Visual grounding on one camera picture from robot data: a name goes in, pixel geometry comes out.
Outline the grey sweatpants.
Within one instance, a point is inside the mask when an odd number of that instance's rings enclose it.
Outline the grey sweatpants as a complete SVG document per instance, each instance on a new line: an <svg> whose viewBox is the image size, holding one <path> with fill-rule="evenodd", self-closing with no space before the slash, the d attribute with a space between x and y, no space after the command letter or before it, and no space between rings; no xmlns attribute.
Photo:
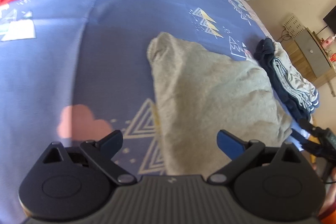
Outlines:
<svg viewBox="0 0 336 224"><path fill-rule="evenodd" d="M256 63L232 60L168 33L150 42L147 59L167 174L208 177L228 164L217 145L220 130L271 147L291 134L292 118Z"/></svg>

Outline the light striped folded garment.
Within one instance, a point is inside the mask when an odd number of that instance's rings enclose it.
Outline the light striped folded garment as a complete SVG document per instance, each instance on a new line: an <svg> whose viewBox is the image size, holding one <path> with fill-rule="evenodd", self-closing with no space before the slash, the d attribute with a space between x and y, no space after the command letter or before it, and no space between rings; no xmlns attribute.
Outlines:
<svg viewBox="0 0 336 224"><path fill-rule="evenodd" d="M279 42L273 42L273 69L285 91L294 98L299 106L309 114L319 106L317 88L302 77L301 73L291 64L290 58Z"/></svg>

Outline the blue patterned bed sheet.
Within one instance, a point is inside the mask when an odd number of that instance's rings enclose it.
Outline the blue patterned bed sheet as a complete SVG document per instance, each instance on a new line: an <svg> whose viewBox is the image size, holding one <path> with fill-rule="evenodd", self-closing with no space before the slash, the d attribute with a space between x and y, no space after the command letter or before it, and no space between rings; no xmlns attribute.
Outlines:
<svg viewBox="0 0 336 224"><path fill-rule="evenodd" d="M168 32L247 60L267 30L244 0L16 0L1 10L1 223L21 223L24 176L52 141L120 129L116 156L165 171L146 50Z"/></svg>

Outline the grey cabinet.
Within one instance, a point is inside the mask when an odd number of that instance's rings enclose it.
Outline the grey cabinet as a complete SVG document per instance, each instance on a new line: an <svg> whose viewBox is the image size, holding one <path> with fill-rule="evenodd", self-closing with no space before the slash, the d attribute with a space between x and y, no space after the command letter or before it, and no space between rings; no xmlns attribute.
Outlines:
<svg viewBox="0 0 336 224"><path fill-rule="evenodd" d="M307 28L296 36L295 42L306 57L316 77L322 76L331 68L314 36Z"/></svg>

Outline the navy folded garment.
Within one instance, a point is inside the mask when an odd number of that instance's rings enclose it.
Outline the navy folded garment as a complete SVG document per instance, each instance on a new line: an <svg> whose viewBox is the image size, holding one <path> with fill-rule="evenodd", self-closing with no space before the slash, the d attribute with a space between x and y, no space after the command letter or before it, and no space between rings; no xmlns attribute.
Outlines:
<svg viewBox="0 0 336 224"><path fill-rule="evenodd" d="M280 101L288 109L296 122L301 119L310 121L311 106L304 92L295 90L288 83L288 73L279 60L276 60L274 42L271 38L260 40L254 53L254 58L266 71L273 90Z"/></svg>

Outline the white perforated box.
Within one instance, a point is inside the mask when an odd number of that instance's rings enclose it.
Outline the white perforated box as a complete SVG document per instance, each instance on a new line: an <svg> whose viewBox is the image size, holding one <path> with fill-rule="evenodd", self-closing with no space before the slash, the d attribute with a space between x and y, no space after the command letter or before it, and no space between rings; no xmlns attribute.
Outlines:
<svg viewBox="0 0 336 224"><path fill-rule="evenodd" d="M303 25L303 23L293 13L289 14L282 21L281 25L288 32L288 35L293 39L306 30L306 27Z"/></svg>

